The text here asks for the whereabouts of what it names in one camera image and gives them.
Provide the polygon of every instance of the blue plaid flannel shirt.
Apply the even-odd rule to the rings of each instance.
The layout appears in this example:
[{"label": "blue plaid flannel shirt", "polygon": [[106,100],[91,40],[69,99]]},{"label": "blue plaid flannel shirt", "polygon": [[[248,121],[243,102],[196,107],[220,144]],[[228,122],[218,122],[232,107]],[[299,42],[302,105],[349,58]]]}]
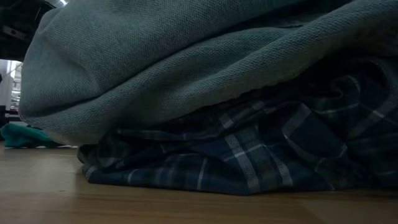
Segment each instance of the blue plaid flannel shirt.
[{"label": "blue plaid flannel shirt", "polygon": [[398,186],[398,63],[324,60],[147,130],[120,126],[78,158],[91,183],[248,195]]}]

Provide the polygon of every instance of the gray-green knit fabric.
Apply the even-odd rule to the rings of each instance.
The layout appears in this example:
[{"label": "gray-green knit fabric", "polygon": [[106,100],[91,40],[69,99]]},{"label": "gray-green knit fabric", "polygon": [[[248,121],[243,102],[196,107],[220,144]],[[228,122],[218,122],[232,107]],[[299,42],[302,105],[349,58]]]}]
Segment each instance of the gray-green knit fabric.
[{"label": "gray-green knit fabric", "polygon": [[28,50],[21,118],[95,143],[285,82],[342,46],[377,50],[397,13],[398,0],[72,0]]}]

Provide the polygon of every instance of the wooden floor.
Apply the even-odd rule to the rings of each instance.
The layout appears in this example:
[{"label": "wooden floor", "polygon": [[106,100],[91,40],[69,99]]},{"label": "wooden floor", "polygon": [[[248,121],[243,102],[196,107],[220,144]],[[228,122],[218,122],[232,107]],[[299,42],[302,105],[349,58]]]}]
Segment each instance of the wooden floor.
[{"label": "wooden floor", "polygon": [[219,194],[89,184],[74,149],[0,147],[0,223],[398,223],[398,193]]}]

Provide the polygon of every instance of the plaid fabric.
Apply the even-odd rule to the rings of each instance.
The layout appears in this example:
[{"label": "plaid fabric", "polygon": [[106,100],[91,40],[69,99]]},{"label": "plaid fabric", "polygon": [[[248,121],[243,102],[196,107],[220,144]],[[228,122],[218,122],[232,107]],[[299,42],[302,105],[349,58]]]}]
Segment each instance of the plaid fabric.
[{"label": "plaid fabric", "polygon": [[398,186],[397,80],[394,58],[328,58],[152,129],[120,127],[78,157],[97,184],[236,195]]}]

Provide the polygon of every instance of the folded clothing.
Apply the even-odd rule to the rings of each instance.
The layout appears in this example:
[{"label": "folded clothing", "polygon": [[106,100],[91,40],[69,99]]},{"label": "folded clothing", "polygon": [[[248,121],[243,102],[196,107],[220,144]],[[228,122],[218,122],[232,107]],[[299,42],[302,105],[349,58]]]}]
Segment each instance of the folded clothing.
[{"label": "folded clothing", "polygon": [[1,128],[1,136],[6,140],[6,147],[39,147],[45,146],[54,148],[61,146],[50,139],[42,130],[6,124]]},{"label": "folded clothing", "polygon": [[301,77],[78,157],[91,183],[248,195],[398,186],[398,58],[322,60]]},{"label": "folded clothing", "polygon": [[396,0],[71,1],[44,15],[29,47],[21,118],[71,144],[97,143],[118,122],[148,128],[290,80],[341,46],[385,50],[371,43],[396,26],[397,8]]}]

